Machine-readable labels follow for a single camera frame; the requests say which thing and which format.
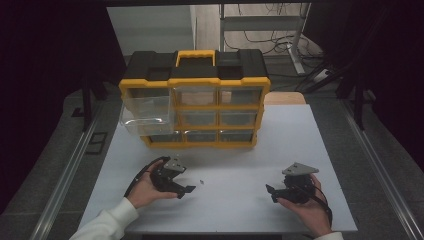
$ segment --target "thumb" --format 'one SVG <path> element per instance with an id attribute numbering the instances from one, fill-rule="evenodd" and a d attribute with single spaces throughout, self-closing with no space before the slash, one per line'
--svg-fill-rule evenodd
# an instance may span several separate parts
<path id="1" fill-rule="evenodd" d="M 289 200 L 284 199 L 284 198 L 277 198 L 277 201 L 281 205 L 283 205 L 285 208 L 287 208 L 289 210 L 292 210 L 293 212 L 296 212 L 296 210 L 297 210 L 297 205 L 296 204 L 294 204 L 294 203 L 292 203 Z"/>

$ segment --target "dark background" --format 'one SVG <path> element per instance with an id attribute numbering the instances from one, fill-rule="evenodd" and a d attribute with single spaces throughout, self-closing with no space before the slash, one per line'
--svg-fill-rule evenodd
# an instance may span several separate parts
<path id="1" fill-rule="evenodd" d="M 1 1 L 0 24 L 2 212 L 49 141 L 65 97 L 84 76 L 117 84 L 125 62 L 100 5 Z"/>
<path id="2" fill-rule="evenodd" d="M 321 18 L 311 20 L 315 24 L 305 34 L 342 67 L 366 38 L 379 4 L 317 4 L 316 13 L 328 14 L 314 16 L 311 9 L 311 19 Z M 361 59 L 366 88 L 376 96 L 376 114 L 422 169 L 423 10 L 422 1 L 398 1 Z M 125 62 L 106 8 L 99 4 L 2 1 L 0 27 L 2 212 L 54 131 L 64 98 L 81 88 L 83 77 L 117 84 Z"/>

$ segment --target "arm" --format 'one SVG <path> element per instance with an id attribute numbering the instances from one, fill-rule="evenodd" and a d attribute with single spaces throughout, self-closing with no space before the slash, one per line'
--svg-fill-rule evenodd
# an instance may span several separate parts
<path id="1" fill-rule="evenodd" d="M 312 181 L 318 189 L 321 190 L 321 183 L 311 174 Z M 325 197 L 320 191 L 316 191 L 315 195 L 325 202 Z M 342 234 L 331 230 L 327 213 L 314 200 L 310 199 L 305 204 L 295 204 L 286 199 L 278 198 L 278 202 L 287 209 L 296 213 L 305 224 L 316 240 L 343 240 Z"/>
<path id="2" fill-rule="evenodd" d="M 150 171 L 161 163 L 162 161 L 153 164 L 143 174 L 128 198 L 123 198 L 115 208 L 101 211 L 99 216 L 78 230 L 71 240 L 121 239 L 125 228 L 138 218 L 136 209 L 147 206 L 157 199 L 176 198 L 176 193 L 157 191 L 150 180 Z"/>

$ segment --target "human hand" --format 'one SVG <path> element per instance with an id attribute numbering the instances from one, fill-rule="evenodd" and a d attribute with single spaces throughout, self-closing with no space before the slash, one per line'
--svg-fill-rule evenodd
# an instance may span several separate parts
<path id="1" fill-rule="evenodd" d="M 315 175 L 311 174 L 311 178 L 315 187 L 321 190 L 321 183 Z M 315 191 L 315 196 L 323 202 L 326 202 L 321 191 Z M 281 205 L 296 213 L 315 237 L 321 237 L 333 232 L 330 227 L 327 213 L 316 201 L 309 199 L 305 204 L 295 204 L 284 198 L 278 198 L 277 200 Z"/>
<path id="2" fill-rule="evenodd" d="M 153 186 L 152 180 L 150 180 L 150 172 L 163 163 L 160 160 L 150 166 L 147 171 L 141 176 L 140 180 L 134 185 L 127 199 L 135 208 L 144 207 L 149 205 L 157 199 L 171 199 L 177 198 L 177 193 L 173 192 L 159 192 L 155 186 Z"/>

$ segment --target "white table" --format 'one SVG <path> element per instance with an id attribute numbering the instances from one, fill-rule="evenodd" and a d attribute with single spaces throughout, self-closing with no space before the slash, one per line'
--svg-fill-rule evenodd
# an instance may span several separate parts
<path id="1" fill-rule="evenodd" d="M 265 184 L 284 188 L 281 171 L 293 162 L 316 174 L 333 210 L 333 229 L 357 231 L 309 105 L 267 105 L 256 147 L 249 149 L 148 149 L 119 125 L 80 227 L 112 208 L 133 177 L 159 156 L 177 156 L 187 167 L 174 179 L 195 185 L 182 199 L 159 200 L 140 210 L 132 233 L 226 234 L 304 232 L 298 217 L 273 203 Z"/>

